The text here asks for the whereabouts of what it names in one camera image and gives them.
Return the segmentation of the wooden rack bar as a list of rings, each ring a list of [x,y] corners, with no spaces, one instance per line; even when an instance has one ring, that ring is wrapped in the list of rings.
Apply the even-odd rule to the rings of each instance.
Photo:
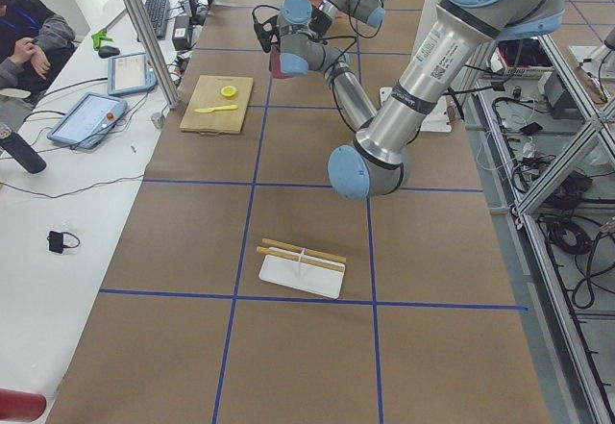
[[[321,268],[326,268],[332,271],[337,271],[337,272],[343,272],[344,271],[344,267],[341,265],[336,265],[336,264],[332,264],[332,263],[327,263],[327,262],[322,262],[322,261],[317,261],[314,259],[309,259],[309,258],[305,258],[305,257],[301,257],[300,255],[292,255],[289,254],[287,252],[284,251],[276,251],[270,248],[264,248],[261,246],[258,246],[256,248],[257,252],[263,255],[269,255],[269,256],[273,256],[273,257],[277,257],[277,258],[281,258],[281,259],[285,259],[288,261],[293,261],[293,262],[298,262],[298,263],[304,263],[304,264],[308,264],[308,265],[313,265],[313,266],[318,266]]]
[[[347,261],[347,259],[342,256],[338,256],[338,255],[323,252],[323,251],[313,250],[313,249],[306,248],[303,246],[285,243],[285,242],[270,239],[270,238],[263,238],[261,242],[267,245],[268,247],[275,247],[278,249],[282,249],[284,251],[290,251],[290,252],[295,252],[295,253],[304,253],[306,256],[324,259],[324,260],[331,261],[331,262],[345,263]]]

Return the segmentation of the yellow plastic knife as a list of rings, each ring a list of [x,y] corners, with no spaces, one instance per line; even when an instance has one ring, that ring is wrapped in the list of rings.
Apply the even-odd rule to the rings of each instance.
[[[235,111],[235,110],[238,110],[238,105],[231,104],[231,105],[224,105],[224,106],[196,108],[194,109],[194,112],[206,114],[206,113],[212,113],[212,112],[229,112],[229,111]]]

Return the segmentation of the black power box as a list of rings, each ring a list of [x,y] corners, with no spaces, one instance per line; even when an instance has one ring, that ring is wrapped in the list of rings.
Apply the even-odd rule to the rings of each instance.
[[[189,15],[178,15],[174,18],[172,29],[172,43],[176,51],[190,50],[192,43],[193,25]]]

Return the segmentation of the pink cloth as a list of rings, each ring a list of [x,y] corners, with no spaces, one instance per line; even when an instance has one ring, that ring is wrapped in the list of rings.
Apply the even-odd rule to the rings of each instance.
[[[288,79],[289,75],[282,71],[281,53],[277,45],[273,45],[269,54],[269,70],[274,79]]]

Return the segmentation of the black keyboard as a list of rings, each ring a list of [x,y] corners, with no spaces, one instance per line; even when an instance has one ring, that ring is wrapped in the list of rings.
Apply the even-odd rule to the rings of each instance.
[[[170,0],[146,0],[144,9],[156,38],[164,38],[167,31]]]

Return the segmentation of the white pedestal column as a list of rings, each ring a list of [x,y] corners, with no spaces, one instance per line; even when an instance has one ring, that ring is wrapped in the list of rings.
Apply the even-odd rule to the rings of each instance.
[[[420,60],[418,54],[423,42],[437,20],[436,4],[439,0],[425,0],[421,10],[418,30],[415,35],[411,59],[394,85],[392,90],[381,102],[379,113],[389,110],[397,110],[393,105],[400,105],[400,110],[413,110],[419,113],[421,118],[428,121],[427,131],[444,131],[444,120],[448,119],[446,113],[445,90],[438,90],[431,96],[432,82],[428,82],[420,76]]]

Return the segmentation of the teach pendant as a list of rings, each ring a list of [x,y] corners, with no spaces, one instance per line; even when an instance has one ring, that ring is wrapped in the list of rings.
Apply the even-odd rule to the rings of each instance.
[[[114,128],[128,109],[121,98],[88,92],[48,133],[59,145],[91,149]]]
[[[118,55],[108,59],[110,96],[124,96],[153,89],[158,82],[145,53]]]

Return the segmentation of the black water bottle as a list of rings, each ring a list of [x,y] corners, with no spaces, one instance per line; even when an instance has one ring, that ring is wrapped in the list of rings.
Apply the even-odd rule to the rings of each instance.
[[[1,123],[1,148],[30,174],[38,174],[47,167],[46,161],[25,139],[4,122]]]

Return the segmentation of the wooden cutting board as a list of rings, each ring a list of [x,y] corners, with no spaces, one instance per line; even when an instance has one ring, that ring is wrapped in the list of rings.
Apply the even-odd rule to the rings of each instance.
[[[224,86],[235,86],[238,94],[226,99],[220,94]],[[243,129],[248,104],[252,95],[254,79],[249,77],[201,75],[192,92],[180,131],[184,133],[210,133],[238,135]],[[229,112],[196,113],[196,108],[238,105],[238,110]]]

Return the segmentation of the white rack tray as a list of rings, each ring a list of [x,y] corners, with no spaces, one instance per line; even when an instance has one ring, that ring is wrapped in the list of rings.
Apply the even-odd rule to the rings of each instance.
[[[258,277],[267,283],[290,287],[331,299],[340,295],[346,266],[343,263],[315,259],[293,261],[266,255]]]

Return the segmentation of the aluminium frame post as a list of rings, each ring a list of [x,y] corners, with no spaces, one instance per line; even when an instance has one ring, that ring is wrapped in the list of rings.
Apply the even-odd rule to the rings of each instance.
[[[138,38],[149,56],[168,107],[170,110],[174,110],[180,103],[179,94],[168,71],[165,58],[143,2],[142,0],[123,0],[123,2]]]

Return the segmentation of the small black adapter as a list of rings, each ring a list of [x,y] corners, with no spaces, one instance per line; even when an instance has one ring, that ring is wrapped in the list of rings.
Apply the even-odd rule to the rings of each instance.
[[[56,254],[62,254],[65,250],[77,249],[81,245],[81,240],[67,231],[49,231],[47,242],[48,250]]]

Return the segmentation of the seated person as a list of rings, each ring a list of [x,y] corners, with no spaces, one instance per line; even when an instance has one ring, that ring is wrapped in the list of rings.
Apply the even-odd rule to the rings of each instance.
[[[76,33],[40,0],[1,0],[1,88],[35,103],[75,51]]]

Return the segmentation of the yellow lemon slice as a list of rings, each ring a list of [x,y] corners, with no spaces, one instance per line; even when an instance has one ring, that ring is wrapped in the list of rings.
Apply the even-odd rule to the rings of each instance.
[[[226,99],[233,99],[238,94],[238,89],[235,86],[224,86],[220,89],[220,94]]]

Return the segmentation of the red cylinder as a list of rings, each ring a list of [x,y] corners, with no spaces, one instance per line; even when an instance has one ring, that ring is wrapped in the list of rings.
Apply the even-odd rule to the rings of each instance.
[[[39,419],[47,408],[47,399],[38,393],[2,388],[1,420],[30,423]]]

